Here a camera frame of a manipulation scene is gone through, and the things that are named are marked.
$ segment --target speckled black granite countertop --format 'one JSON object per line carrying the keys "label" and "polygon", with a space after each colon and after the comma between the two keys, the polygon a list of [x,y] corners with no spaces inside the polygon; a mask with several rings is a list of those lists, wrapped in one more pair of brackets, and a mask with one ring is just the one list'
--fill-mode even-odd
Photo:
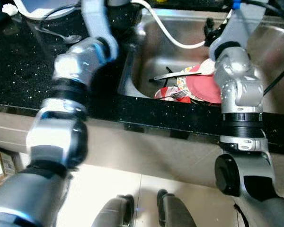
{"label": "speckled black granite countertop", "polygon": [[[42,100],[49,97],[55,57],[69,48],[62,39],[36,31],[35,25],[35,21],[19,14],[0,24],[2,112],[34,116]],[[78,11],[47,22],[45,26],[64,35],[88,36]],[[100,69],[92,81],[89,117],[120,122],[126,130],[144,132],[149,127],[161,128],[170,131],[172,137],[187,139],[194,133],[204,135],[209,142],[217,142],[221,129],[218,107],[117,94],[126,49],[130,45],[129,35],[124,36],[125,39],[119,39],[119,58]],[[264,113],[263,118],[270,151],[284,154],[284,115]]]}

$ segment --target red plate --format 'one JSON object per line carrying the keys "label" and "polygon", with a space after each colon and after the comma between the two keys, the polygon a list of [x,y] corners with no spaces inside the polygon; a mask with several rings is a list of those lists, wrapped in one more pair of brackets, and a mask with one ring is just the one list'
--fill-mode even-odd
{"label": "red plate", "polygon": [[[196,65],[190,72],[197,71],[200,65]],[[188,76],[186,77],[188,90],[198,98],[209,102],[220,104],[221,92],[212,76]]]}

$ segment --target sink basin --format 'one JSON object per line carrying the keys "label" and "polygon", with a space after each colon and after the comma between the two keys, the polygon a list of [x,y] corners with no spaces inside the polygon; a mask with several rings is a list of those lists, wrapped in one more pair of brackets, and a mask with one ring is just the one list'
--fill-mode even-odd
{"label": "sink basin", "polygon": [[[204,40],[207,17],[218,26],[225,13],[156,9],[171,35],[181,43],[195,44]],[[152,98],[165,80],[149,82],[155,76],[200,64],[209,58],[208,48],[185,50],[174,46],[162,33],[152,16],[143,10],[135,28],[136,39],[129,51],[118,92],[125,96]],[[267,87],[284,69],[284,22],[278,17],[265,17],[250,37],[247,48],[252,62],[263,72]],[[169,79],[167,86],[176,85]],[[284,114],[284,78],[264,97],[264,111]]]}

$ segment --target tile floor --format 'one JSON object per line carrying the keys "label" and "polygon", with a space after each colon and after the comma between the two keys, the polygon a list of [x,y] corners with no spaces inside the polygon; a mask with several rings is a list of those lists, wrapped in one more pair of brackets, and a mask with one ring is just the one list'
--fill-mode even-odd
{"label": "tile floor", "polygon": [[58,227],[90,227],[104,204],[118,194],[134,196],[133,227],[159,227],[156,198],[161,188],[186,204],[198,227],[241,227],[232,199],[217,189],[91,165],[81,165],[73,175]]}

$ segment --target white cable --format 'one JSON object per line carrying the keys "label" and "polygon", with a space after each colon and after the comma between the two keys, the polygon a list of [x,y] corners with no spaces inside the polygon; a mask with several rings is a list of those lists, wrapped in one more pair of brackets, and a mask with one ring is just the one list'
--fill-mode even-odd
{"label": "white cable", "polygon": [[166,37],[176,46],[183,48],[183,49],[195,49],[198,47],[201,47],[204,45],[205,41],[202,41],[198,44],[194,44],[194,45],[185,45],[182,43],[179,43],[177,40],[175,40],[171,34],[168,32],[168,30],[165,28],[165,26],[162,24],[160,18],[158,17],[158,15],[156,14],[156,12],[151,8],[150,4],[148,4],[146,1],[144,0],[131,0],[131,3],[136,3],[136,4],[140,4],[142,6],[144,6],[149,12],[150,14],[153,16],[153,18],[155,19],[155,21],[158,23],[159,27],[161,28],[162,32],[166,35]]}

